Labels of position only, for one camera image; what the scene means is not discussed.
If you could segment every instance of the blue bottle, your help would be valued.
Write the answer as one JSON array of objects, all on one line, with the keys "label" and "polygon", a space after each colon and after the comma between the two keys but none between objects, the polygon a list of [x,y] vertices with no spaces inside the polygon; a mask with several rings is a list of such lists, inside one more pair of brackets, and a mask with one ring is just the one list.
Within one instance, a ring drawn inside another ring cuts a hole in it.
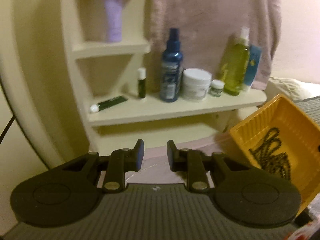
[{"label": "blue bottle", "polygon": [[170,28],[167,49],[162,54],[160,98],[175,102],[179,97],[183,54],[180,51],[179,29]]}]

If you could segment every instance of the white cap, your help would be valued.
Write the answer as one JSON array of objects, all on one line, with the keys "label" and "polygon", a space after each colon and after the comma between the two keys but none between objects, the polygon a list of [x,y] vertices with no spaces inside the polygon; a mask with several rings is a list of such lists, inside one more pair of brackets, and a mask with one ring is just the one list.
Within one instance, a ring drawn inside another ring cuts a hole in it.
[{"label": "white cap", "polygon": [[240,38],[246,41],[245,42],[246,46],[249,45],[249,32],[250,32],[250,28],[242,27]]},{"label": "white cap", "polygon": [[183,72],[183,82],[190,85],[210,85],[211,78],[211,73],[199,68],[188,68]]},{"label": "white cap", "polygon": [[90,106],[90,113],[99,112],[99,106],[97,104]]},{"label": "white cap", "polygon": [[138,69],[138,79],[144,80],[147,77],[147,70],[145,67],[141,67]]},{"label": "white cap", "polygon": [[246,85],[246,84],[242,84],[242,86],[241,86],[241,89],[243,90],[243,91],[245,91],[245,92],[248,92],[249,91],[249,89],[250,89],[250,86],[248,86],[248,85]]},{"label": "white cap", "polygon": [[223,89],[224,82],[219,80],[219,79],[214,79],[214,80],[211,81],[211,86],[216,88],[216,89]]}]

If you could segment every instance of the shelf unit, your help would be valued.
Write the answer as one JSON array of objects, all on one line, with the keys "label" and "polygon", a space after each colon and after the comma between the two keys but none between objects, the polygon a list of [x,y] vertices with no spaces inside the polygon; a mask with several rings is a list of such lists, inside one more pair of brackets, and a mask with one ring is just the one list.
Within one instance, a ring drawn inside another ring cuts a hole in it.
[{"label": "shelf unit", "polygon": [[[118,148],[132,148],[137,139],[145,147],[158,147],[200,139],[221,132],[230,111],[257,106],[264,92],[250,90],[232,97],[207,96],[200,103],[180,98],[164,103],[156,94],[137,98],[137,69],[145,64],[150,44],[144,37],[150,17],[150,0],[124,0],[119,43],[104,42],[106,15],[103,0],[61,0],[61,19],[68,73],[90,150],[108,155]],[[124,95],[129,100],[96,114],[93,103]]]}]

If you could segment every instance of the orange plastic tray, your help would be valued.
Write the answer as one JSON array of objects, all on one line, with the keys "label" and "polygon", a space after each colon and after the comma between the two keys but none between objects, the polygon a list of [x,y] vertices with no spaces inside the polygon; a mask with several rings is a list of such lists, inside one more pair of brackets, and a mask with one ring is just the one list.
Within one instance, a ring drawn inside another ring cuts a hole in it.
[{"label": "orange plastic tray", "polygon": [[282,141],[274,155],[288,154],[291,182],[301,193],[300,214],[320,191],[320,127],[286,96],[276,96],[230,129],[245,157],[257,168],[261,167],[249,149],[259,147],[272,127],[279,128]]}]

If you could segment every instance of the small white jar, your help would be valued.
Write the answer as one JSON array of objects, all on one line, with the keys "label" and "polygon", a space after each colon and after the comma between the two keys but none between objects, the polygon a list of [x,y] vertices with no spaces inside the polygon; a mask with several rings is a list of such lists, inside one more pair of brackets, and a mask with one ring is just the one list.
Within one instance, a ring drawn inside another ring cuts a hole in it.
[{"label": "small white jar", "polygon": [[221,96],[222,90],[224,87],[224,82],[218,79],[214,79],[211,81],[211,87],[209,90],[209,94],[214,97]]},{"label": "small white jar", "polygon": [[182,96],[191,101],[201,101],[207,94],[212,75],[202,69],[188,68],[183,72]]}]

